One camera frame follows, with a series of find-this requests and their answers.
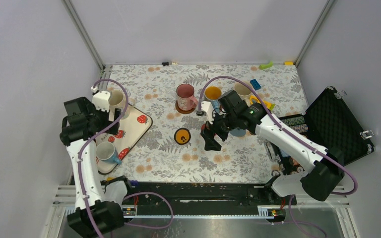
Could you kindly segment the cream mug with handle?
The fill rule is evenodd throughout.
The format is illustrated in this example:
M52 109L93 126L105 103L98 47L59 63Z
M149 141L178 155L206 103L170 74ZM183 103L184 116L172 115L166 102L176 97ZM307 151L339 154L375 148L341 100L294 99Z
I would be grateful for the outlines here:
M234 90L248 105L250 105L250 97L253 95L252 89L253 87L248 81L243 81L242 83L236 82L234 85Z

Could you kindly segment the blue-grey round coaster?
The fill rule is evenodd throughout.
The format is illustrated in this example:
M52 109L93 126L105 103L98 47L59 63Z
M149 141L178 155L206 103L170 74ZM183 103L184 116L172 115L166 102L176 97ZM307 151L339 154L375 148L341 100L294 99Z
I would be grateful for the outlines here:
M229 132L232 136L235 137L244 137L246 135L245 129L235 128Z

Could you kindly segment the brown wooden coaster top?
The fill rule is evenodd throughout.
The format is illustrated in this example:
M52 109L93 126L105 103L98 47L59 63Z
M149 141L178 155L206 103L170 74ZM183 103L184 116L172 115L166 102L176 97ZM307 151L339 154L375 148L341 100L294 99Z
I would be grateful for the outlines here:
M176 109L180 114L184 114L184 115L186 115L186 114L190 114L190 113L192 113L192 112L195 110L195 108L191 108L191 109L188 110L188 111L182 110L182 109L180 109L179 104L178 104L177 101L175 102L175 109Z

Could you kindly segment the white mushroom pattern tray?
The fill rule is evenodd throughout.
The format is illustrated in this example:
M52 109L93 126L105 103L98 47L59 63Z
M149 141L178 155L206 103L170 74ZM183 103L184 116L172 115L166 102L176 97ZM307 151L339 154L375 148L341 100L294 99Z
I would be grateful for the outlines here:
M103 133L95 141L97 145L105 141L113 143L118 152L119 159L125 161L127 154L151 126L152 118L149 115L136 107L131 107L129 108L129 116L126 119L120 120L117 134Z

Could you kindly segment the blue mug yellow inside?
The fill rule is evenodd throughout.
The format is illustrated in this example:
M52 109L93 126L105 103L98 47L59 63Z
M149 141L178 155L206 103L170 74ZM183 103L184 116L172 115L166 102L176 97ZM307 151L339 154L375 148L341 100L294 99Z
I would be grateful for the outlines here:
M218 87L215 87L215 86L207 87L205 92L204 92L204 100L209 101L212 104L214 111L217 114L220 113L221 105L220 105L218 99L221 96L222 96L221 89Z

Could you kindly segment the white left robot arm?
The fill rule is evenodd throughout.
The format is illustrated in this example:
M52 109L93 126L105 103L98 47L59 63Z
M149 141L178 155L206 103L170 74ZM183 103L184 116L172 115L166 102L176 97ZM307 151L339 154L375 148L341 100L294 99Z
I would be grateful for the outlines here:
M104 197L95 138L104 132L117 134L120 123L110 121L109 112L98 110L85 97L66 101L64 107L67 115L60 140L72 164L76 191L75 211L68 215L68 225L83 238L101 238L124 222L120 205Z

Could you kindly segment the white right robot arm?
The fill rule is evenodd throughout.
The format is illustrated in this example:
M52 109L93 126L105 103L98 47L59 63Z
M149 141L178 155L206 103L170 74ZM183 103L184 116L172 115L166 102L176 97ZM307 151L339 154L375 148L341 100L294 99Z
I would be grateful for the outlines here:
M266 201L279 203L285 196L307 194L317 201L326 201L344 177L339 162L342 153L314 143L284 124L265 106L254 102L250 106L234 90L219 98L223 112L216 113L209 101L200 102L197 115L206 115L201 129L206 151L220 151L222 146L215 140L228 138L229 132L241 129L257 135L283 149L304 169L302 173L280 175L269 181L265 190Z

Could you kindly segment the pink mug dark rim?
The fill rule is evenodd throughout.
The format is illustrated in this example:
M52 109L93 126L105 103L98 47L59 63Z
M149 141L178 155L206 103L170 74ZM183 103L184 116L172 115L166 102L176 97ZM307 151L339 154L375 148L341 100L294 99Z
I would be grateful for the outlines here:
M191 111L198 105L198 100L196 99L195 89L190 84L181 84L176 89L177 95L177 105L182 111Z

